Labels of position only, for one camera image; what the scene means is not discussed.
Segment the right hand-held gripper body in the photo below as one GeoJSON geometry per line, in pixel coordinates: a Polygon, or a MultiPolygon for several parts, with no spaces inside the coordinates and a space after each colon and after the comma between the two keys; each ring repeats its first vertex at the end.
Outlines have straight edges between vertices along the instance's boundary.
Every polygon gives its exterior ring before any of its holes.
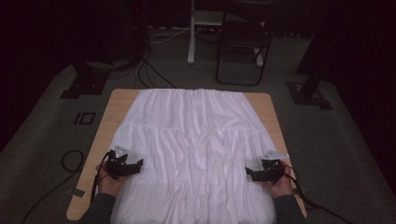
{"type": "Polygon", "coordinates": [[[264,173],[263,181],[276,183],[285,172],[285,166],[281,161],[288,159],[289,157],[288,153],[278,151],[266,152],[262,158],[262,168],[264,173]]]}

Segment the person's left hand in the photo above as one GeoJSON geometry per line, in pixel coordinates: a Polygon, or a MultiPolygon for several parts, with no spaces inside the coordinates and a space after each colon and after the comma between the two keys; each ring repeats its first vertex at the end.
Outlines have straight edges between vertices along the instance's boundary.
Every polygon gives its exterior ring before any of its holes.
{"type": "Polygon", "coordinates": [[[99,165],[96,166],[96,170],[99,172],[98,176],[98,192],[105,193],[118,197],[124,184],[129,179],[128,176],[121,176],[118,179],[113,179],[108,173],[101,168],[99,165]]]}

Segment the white metal stand frame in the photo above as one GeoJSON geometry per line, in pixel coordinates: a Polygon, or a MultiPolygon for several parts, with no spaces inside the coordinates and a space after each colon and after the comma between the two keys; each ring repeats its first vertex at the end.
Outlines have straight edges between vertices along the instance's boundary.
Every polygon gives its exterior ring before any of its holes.
{"type": "Polygon", "coordinates": [[[190,42],[187,56],[187,64],[193,65],[195,61],[195,26],[214,26],[220,28],[223,13],[219,11],[197,10],[195,2],[191,0],[191,16],[190,16],[190,42]]]}

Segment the black folding chair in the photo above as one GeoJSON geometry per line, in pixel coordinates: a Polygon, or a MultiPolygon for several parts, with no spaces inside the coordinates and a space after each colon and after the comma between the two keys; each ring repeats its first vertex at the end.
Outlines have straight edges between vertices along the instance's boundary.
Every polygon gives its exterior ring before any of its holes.
{"type": "Polygon", "coordinates": [[[260,23],[248,21],[224,21],[220,28],[219,40],[216,52],[216,81],[220,84],[254,87],[261,83],[264,77],[264,70],[272,44],[273,34],[266,32],[260,23]],[[220,79],[220,59],[222,47],[227,46],[236,49],[251,49],[254,53],[254,60],[257,60],[264,50],[262,67],[256,81],[251,83],[226,81],[220,79]]]}

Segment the person's right hand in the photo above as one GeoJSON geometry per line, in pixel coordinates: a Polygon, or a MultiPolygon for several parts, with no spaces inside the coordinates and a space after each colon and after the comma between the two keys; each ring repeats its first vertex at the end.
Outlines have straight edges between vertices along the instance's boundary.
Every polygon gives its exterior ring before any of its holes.
{"type": "Polygon", "coordinates": [[[293,195],[290,180],[290,168],[284,161],[282,161],[282,164],[284,167],[284,174],[275,184],[270,182],[261,183],[261,186],[267,189],[274,199],[282,196],[293,195]]]}

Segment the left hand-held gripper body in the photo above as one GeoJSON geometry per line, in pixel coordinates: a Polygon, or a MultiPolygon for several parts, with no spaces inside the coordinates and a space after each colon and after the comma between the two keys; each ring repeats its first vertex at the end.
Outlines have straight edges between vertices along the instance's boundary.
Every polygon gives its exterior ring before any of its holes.
{"type": "Polygon", "coordinates": [[[114,180],[118,180],[121,176],[127,176],[128,164],[126,163],[129,155],[129,149],[120,146],[114,146],[107,152],[107,162],[105,171],[114,180]]]}

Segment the black stand with flat base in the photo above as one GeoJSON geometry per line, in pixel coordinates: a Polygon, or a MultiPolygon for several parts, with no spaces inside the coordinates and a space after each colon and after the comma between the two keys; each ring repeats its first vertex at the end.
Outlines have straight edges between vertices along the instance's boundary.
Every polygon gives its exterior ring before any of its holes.
{"type": "Polygon", "coordinates": [[[326,56],[326,54],[320,52],[323,49],[320,44],[326,43],[324,34],[321,32],[321,26],[327,19],[331,6],[332,0],[327,0],[318,29],[297,68],[297,71],[304,70],[306,72],[307,79],[305,82],[287,82],[291,98],[296,105],[316,105],[321,110],[332,110],[330,102],[324,98],[319,90],[319,83],[323,78],[324,57],[326,56]]]}

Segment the black stand with square base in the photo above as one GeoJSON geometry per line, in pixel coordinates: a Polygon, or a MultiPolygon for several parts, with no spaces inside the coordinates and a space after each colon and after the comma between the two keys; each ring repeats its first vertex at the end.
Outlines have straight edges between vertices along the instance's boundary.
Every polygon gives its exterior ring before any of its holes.
{"type": "Polygon", "coordinates": [[[108,72],[97,72],[85,62],[72,64],[76,76],[68,90],[63,91],[61,99],[77,99],[80,95],[101,95],[106,85],[108,72]]]}

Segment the white pleated skirt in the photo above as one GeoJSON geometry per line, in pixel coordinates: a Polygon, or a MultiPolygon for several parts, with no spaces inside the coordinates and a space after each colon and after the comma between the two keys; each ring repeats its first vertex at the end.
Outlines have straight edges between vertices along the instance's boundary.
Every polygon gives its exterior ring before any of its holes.
{"type": "Polygon", "coordinates": [[[252,182],[274,144],[241,92],[144,90],[112,140],[143,161],[112,224],[274,224],[271,195],[252,182]]]}

